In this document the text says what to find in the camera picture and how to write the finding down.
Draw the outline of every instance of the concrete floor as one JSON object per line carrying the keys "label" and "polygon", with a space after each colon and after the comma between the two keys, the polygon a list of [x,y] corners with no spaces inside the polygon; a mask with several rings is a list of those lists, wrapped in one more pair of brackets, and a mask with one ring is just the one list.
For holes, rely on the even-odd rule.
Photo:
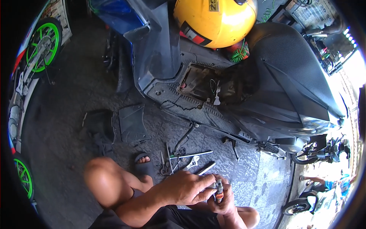
{"label": "concrete floor", "polygon": [[[50,77],[55,85],[39,81],[25,118],[22,154],[29,159],[35,183],[34,198],[40,215],[51,228],[88,228],[102,212],[83,181],[83,167],[98,156],[87,150],[79,132],[86,111],[108,108],[115,116],[119,109],[144,103],[143,122],[152,138],[144,143],[122,143],[118,120],[114,122],[117,136],[113,146],[114,158],[129,169],[132,154],[145,151],[152,154],[156,171],[160,169],[160,151],[165,142],[174,147],[188,130],[189,123],[170,116],[136,90],[127,97],[114,94],[116,81],[102,65],[106,31],[95,20],[83,20],[72,28],[71,42],[57,57]],[[221,135],[201,126],[184,146],[187,153],[213,150],[203,155],[196,172],[213,160],[210,170],[231,181],[237,206],[258,210],[261,221],[257,228],[273,228],[286,202],[292,180],[290,160],[276,160],[255,149],[239,145],[239,162],[231,145],[222,144]],[[162,177],[158,174],[155,182]]]}

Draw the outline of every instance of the black sandal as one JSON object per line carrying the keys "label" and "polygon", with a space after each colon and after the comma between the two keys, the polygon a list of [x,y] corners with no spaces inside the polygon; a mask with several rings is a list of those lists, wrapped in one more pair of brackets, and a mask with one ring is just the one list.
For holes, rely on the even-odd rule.
{"label": "black sandal", "polygon": [[[141,163],[138,164],[138,160],[143,158],[143,157],[149,157],[150,161],[149,162],[145,162],[145,163]],[[151,161],[151,156],[147,153],[140,153],[139,155],[137,155],[137,157],[135,158],[135,172],[138,175],[148,175],[153,177],[154,175],[154,164]]]}

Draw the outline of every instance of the adjustable wrench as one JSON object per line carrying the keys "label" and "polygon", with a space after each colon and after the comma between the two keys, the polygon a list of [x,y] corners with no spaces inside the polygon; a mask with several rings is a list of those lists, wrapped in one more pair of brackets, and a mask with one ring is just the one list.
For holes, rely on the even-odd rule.
{"label": "adjustable wrench", "polygon": [[191,162],[183,169],[184,171],[189,170],[190,168],[192,168],[193,166],[197,166],[198,165],[198,160],[199,160],[199,156],[193,156],[191,159]]}

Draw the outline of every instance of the rubber floor mat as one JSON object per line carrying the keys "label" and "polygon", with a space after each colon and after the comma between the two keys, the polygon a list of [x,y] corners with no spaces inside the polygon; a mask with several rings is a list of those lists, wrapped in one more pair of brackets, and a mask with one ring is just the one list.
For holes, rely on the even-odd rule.
{"label": "rubber floor mat", "polygon": [[145,104],[125,107],[119,110],[119,124],[123,142],[144,141],[151,138],[143,124]]}

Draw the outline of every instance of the black seat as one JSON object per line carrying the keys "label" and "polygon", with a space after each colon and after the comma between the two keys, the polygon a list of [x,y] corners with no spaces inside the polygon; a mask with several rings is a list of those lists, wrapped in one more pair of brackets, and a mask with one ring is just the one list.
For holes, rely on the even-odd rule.
{"label": "black seat", "polygon": [[261,23],[254,25],[246,41],[250,51],[248,60],[269,63],[300,83],[333,115],[345,117],[346,108],[339,92],[332,93],[327,82],[329,76],[298,31],[281,23]]}

